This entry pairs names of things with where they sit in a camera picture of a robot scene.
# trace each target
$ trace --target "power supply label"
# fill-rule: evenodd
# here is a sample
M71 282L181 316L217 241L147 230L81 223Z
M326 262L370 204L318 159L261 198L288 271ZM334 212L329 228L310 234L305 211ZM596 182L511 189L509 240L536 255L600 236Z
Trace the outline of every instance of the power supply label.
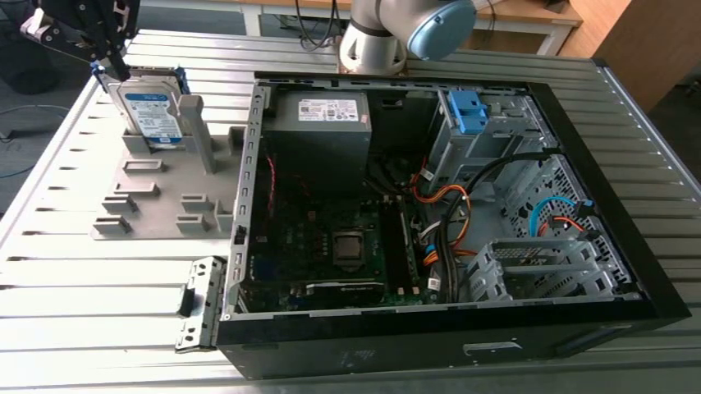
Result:
M356 100L301 100L301 121L361 121Z

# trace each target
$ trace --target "blue drive bay latch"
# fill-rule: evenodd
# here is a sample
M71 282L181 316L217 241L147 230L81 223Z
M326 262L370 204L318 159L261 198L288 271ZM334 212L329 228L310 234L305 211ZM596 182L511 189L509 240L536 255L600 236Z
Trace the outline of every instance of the blue drive bay latch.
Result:
M485 131L489 118L487 105L472 90L451 90L449 102L463 134L481 134Z

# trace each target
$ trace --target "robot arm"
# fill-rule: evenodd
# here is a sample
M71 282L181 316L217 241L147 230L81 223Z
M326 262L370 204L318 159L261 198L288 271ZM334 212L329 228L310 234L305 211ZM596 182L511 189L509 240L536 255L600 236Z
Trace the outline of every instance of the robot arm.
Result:
M141 0L35 0L23 34L86 62L101 61L107 74L130 79L122 58L137 33ZM354 0L350 28L340 48L342 70L398 74L408 49L424 60L448 56L473 32L472 0Z
M354 0L340 53L345 71L397 74L408 49L423 60L447 57L473 32L476 20L471 0Z
M130 68L122 58L126 40L137 32L141 0L37 0L23 34L42 45L101 61L107 74L125 81Z

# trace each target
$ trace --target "red wire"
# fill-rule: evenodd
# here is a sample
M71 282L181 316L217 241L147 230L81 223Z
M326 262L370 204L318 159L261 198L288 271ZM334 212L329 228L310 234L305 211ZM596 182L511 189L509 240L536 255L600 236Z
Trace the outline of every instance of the red wire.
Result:
M268 163L272 166L272 195L268 200L268 210L273 211L273 200L276 199L276 163L270 156L266 156Z
M456 250L457 256L477 256L479 252L475 250ZM427 256L427 259L424 259L424 266L429 267L436 261L439 261L439 254L436 252L432 252L429 256Z
M421 163L421 169L424 170L427 168L427 163L429 162L429 158L424 156L424 161ZM414 174L412 177L412 181L409 182L409 186L412 187L412 191L414 192L414 197L419 199L419 189L417 189L417 183L419 178L421 177L421 170Z
M577 230L584 231L584 227L580 226L580 224L572 220L571 218L567 218L565 216L556 216L553 217L553 220L559 220L561 222L568 222ZM548 222L540 225L539 229L539 236L543 236L548 229Z

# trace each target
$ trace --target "metal table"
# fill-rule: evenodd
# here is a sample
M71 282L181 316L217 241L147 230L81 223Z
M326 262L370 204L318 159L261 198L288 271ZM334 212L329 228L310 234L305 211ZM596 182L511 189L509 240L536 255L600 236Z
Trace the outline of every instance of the metal table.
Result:
M188 69L213 134L246 124L253 71L336 71L332 50L305 53L294 39L142 30L129 53L133 65ZM588 60L504 53L457 53L410 68L420 76L552 85L695 316L567 360L248 383L220 352L173 350L190 260L226 255L229 241L90 237L125 129L91 80L0 224L0 388L670 393L699 381L700 187L612 72Z

